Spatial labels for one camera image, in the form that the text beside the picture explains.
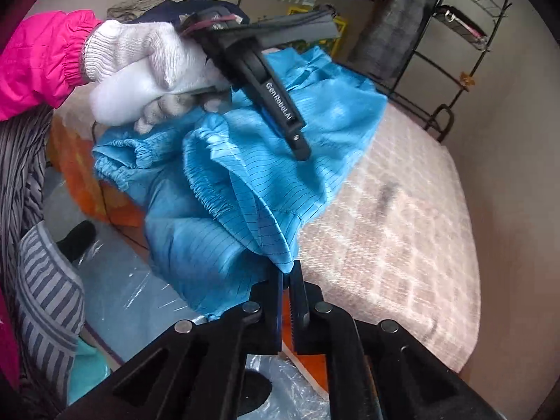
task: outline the glove cuff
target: glove cuff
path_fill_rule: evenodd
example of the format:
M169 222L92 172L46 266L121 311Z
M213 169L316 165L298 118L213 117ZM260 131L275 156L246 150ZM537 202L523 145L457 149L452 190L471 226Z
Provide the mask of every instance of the glove cuff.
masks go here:
M117 20L107 20L97 27L83 46L83 67L87 78L93 82L117 72L115 49L122 31Z

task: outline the teal cloth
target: teal cloth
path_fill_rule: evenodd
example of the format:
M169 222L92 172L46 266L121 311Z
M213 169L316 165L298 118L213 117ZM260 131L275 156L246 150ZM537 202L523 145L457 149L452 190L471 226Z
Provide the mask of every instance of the teal cloth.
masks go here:
M154 272L209 318L247 299L267 259L291 270L299 229L334 199L387 101L318 47L267 58L307 123L309 160L242 91L225 114L195 109L145 136L111 128L93 149L98 174L146 210Z
M76 357L68 384L68 405L82 398L110 374L111 371L101 352L78 338Z

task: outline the pink plaid fabric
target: pink plaid fabric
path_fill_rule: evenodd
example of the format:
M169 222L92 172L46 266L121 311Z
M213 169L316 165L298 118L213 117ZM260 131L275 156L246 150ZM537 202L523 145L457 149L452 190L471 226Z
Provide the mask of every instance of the pink plaid fabric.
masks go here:
M337 198L300 234L307 281L356 319L394 319L460 371L480 322L470 218L449 152L388 105Z

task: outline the person's arm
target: person's arm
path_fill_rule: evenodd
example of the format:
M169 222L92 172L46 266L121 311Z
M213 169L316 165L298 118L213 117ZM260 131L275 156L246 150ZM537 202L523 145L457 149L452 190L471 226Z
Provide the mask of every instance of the person's arm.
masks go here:
M43 102L59 107L84 84L83 45L100 23L89 10L37 14L21 22L0 55L0 121Z

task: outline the metal rivet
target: metal rivet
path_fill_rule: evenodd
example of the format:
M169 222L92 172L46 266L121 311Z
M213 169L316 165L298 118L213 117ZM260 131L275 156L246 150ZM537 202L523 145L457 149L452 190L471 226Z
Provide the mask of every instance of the metal rivet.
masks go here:
M399 329L399 324L397 324L394 320L385 319L381 321L381 329L387 333L394 333Z
M330 313L333 310L333 306L327 302L317 302L315 304L315 311L322 314Z
M245 302L243 303L243 306L241 308L246 313L252 314L260 310L260 305L257 302Z
M175 322L175 331L177 333L189 333L193 329L194 325L190 320L180 320Z

